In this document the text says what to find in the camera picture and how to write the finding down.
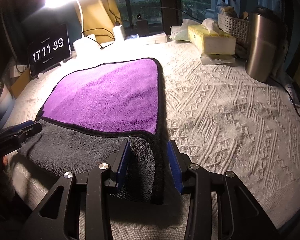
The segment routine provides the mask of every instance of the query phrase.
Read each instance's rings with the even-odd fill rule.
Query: plastic basket
[[[247,48],[249,31],[248,21],[218,14],[218,24],[221,30],[236,37],[237,43]]]

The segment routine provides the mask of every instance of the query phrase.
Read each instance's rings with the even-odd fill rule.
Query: wall outlet
[[[10,68],[10,77],[13,78],[13,77],[21,76],[21,74],[27,69],[27,67],[28,67],[27,65],[12,66]]]

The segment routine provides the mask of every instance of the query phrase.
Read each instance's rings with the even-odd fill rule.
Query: tissue pack
[[[235,52],[235,37],[219,31],[219,34],[209,33],[202,25],[188,26],[189,39],[203,54],[233,55]]]

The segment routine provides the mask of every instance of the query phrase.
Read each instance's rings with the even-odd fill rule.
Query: towel
[[[163,94],[162,67],[152,58],[73,72],[58,82],[38,112],[42,132],[19,152],[57,176],[78,174],[106,162],[127,139],[133,155],[118,196],[160,204]]]

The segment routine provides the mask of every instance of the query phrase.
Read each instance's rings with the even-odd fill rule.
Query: digital clock display
[[[71,50],[66,25],[60,25],[32,42],[27,54],[32,77],[69,58]]]

